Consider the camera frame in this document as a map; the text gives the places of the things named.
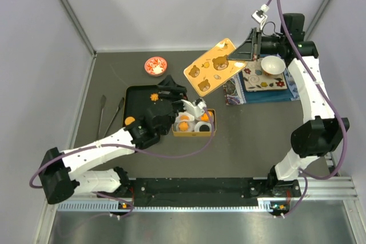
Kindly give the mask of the patterned cloth mat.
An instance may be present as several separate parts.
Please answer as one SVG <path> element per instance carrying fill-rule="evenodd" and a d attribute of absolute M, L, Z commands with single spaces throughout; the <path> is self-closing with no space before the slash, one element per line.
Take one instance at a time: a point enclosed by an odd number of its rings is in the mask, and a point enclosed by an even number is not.
<path fill-rule="evenodd" d="M 242 105 L 246 103 L 268 103 L 297 101 L 300 99 L 295 80 L 285 69 L 283 72 L 287 83 L 286 90 L 252 91 L 245 90 L 242 71 L 230 78 L 224 85 L 224 95 L 227 105 Z"/>

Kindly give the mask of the silver metal tongs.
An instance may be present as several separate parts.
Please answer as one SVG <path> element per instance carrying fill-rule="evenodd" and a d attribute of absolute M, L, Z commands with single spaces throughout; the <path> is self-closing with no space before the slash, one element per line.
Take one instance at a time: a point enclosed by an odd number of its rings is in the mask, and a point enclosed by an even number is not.
<path fill-rule="evenodd" d="M 117 117 L 118 113 L 122 110 L 122 108 L 124 106 L 124 102 L 125 102 L 125 97 L 122 97 L 120 99 L 118 105 L 116 106 L 116 109 L 114 110 L 113 115 L 110 115 L 108 117 L 109 120 L 105 121 L 104 120 L 104 116 L 105 116 L 104 113 L 105 113 L 107 98 L 106 98 L 105 95 L 101 96 L 101 99 L 100 99 L 100 117 L 99 117 L 99 121 L 98 121 L 97 139 L 102 139 L 102 138 L 105 138 L 107 136 L 107 133 L 109 132 L 113 122 L 116 120 L 116 117 Z"/>

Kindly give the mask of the yellow cookie tin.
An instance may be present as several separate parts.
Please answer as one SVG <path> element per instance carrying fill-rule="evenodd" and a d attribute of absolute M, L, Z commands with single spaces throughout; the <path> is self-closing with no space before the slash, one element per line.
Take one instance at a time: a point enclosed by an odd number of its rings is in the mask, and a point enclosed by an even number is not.
<path fill-rule="evenodd" d="M 213 130 L 213 135 L 215 135 L 216 133 L 216 111 L 214 109 L 208 109 L 208 116 L 209 116 L 209 122 L 212 124 L 212 130 Z M 205 132 L 205 133 L 196 133 L 196 132 L 189 132 L 189 133 L 181 133 L 181 132 L 177 132 L 175 131 L 176 128 L 176 124 L 178 122 L 180 122 L 180 116 L 181 115 L 188 115 L 191 120 L 190 121 L 194 121 L 195 125 L 197 122 L 201 121 L 200 118 L 196 119 L 193 115 L 190 115 L 187 112 L 180 112 L 178 114 L 178 117 L 176 118 L 173 126 L 172 126 L 172 131 L 173 131 L 173 135 L 175 137 L 209 137 L 211 135 L 211 132 Z"/>

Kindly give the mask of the white bowl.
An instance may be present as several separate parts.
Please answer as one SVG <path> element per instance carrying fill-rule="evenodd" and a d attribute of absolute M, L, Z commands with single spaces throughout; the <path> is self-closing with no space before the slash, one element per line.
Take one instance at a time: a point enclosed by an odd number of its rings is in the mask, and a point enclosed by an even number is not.
<path fill-rule="evenodd" d="M 285 71 L 286 65 L 280 57 L 270 55 L 261 60 L 261 69 L 265 74 L 279 75 Z"/>

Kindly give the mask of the orange figure cookie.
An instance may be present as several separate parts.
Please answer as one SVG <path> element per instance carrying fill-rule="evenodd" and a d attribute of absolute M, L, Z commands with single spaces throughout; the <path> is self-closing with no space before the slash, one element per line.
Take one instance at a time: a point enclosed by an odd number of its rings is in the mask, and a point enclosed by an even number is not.
<path fill-rule="evenodd" d="M 181 115 L 180 116 L 180 121 L 190 121 L 191 118 L 188 115 Z"/>

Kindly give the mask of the orange round cookie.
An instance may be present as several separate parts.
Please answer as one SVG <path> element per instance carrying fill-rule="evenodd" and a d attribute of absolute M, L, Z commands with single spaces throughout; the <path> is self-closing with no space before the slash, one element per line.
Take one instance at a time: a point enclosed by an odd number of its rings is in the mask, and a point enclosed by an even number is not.
<path fill-rule="evenodd" d="M 132 124 L 135 121 L 135 118 L 132 116 L 126 117 L 124 122 L 125 122 L 125 126 L 128 126 L 130 124 Z"/>

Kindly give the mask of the wooden puzzle board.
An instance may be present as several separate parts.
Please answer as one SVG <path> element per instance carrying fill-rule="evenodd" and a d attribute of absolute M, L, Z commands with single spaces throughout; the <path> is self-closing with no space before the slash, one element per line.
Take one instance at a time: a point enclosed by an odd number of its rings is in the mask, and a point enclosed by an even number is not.
<path fill-rule="evenodd" d="M 262 71 L 260 59 L 247 63 L 246 67 L 242 70 L 242 78 L 245 90 L 248 92 L 287 89 L 284 73 L 268 75 Z"/>

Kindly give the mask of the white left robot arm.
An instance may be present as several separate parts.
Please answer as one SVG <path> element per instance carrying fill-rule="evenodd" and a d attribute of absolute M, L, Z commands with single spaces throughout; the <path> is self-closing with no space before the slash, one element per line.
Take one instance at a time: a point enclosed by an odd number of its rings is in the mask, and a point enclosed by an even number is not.
<path fill-rule="evenodd" d="M 130 183 L 126 172 L 119 167 L 94 171 L 115 158 L 141 153 L 167 135 L 178 112 L 186 109 L 187 89 L 168 75 L 154 87 L 156 102 L 141 101 L 135 120 L 105 138 L 77 149 L 49 149 L 36 175 L 41 182 L 48 204 L 61 203 L 74 194 L 104 192 L 124 196 Z"/>

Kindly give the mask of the red patterned small bowl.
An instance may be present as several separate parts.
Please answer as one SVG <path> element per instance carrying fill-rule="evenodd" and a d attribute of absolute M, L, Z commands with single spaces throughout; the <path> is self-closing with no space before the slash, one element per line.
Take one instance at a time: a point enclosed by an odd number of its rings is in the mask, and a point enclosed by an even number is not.
<path fill-rule="evenodd" d="M 163 75 L 166 72 L 167 67 L 168 63 L 162 57 L 151 57 L 144 64 L 145 71 L 154 77 Z"/>

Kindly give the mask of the black rectangular tray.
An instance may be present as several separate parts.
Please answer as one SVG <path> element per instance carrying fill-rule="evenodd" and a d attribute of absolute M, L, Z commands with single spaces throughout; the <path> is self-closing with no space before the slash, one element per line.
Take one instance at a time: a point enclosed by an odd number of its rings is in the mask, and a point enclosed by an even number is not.
<path fill-rule="evenodd" d="M 127 117 L 138 118 L 147 108 L 155 104 L 151 100 L 152 94 L 158 94 L 157 85 L 130 86 L 126 89 L 122 125 L 125 125 Z"/>

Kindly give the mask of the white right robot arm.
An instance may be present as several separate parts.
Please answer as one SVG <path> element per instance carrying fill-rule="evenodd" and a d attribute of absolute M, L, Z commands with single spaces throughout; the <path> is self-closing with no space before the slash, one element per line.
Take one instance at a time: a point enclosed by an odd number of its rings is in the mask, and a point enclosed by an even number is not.
<path fill-rule="evenodd" d="M 303 125 L 291 134 L 291 149 L 285 158 L 273 166 L 267 177 L 267 189 L 275 196 L 288 188 L 307 166 L 346 145 L 348 118 L 342 118 L 330 103 L 320 74 L 319 53 L 312 41 L 305 41 L 305 17 L 300 13 L 280 16 L 279 34 L 265 37 L 252 28 L 247 39 L 234 51 L 230 61 L 253 62 L 261 54 L 281 58 L 298 89 Z"/>

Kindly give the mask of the orange fish cookie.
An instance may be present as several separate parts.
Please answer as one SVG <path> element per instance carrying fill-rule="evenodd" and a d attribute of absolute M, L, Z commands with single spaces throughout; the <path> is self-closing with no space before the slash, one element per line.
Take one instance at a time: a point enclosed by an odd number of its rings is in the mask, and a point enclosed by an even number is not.
<path fill-rule="evenodd" d="M 200 117 L 201 121 L 209 122 L 209 116 L 205 113 Z"/>

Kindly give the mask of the silver tin lid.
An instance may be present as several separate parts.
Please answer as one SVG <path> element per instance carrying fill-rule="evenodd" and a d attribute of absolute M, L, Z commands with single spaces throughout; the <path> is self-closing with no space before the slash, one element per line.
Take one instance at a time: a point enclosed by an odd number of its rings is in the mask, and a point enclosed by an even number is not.
<path fill-rule="evenodd" d="M 184 76 L 199 97 L 210 94 L 246 67 L 245 61 L 228 59 L 235 49 L 225 38 L 185 68 Z"/>

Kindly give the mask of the orange star flower cookie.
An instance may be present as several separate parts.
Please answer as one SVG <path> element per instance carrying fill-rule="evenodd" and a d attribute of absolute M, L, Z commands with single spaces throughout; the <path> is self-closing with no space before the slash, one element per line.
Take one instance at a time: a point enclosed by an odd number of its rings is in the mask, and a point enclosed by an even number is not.
<path fill-rule="evenodd" d="M 177 130 L 180 132 L 190 132 L 192 130 L 192 124 L 188 121 L 180 122 L 177 125 Z"/>

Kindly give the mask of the black round cookie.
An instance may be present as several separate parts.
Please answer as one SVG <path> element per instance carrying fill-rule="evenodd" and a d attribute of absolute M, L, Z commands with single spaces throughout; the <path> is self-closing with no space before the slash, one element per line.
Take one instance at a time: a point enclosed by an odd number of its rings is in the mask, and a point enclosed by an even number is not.
<path fill-rule="evenodd" d="M 208 124 L 200 124 L 199 127 L 200 132 L 210 132 L 210 126 Z"/>

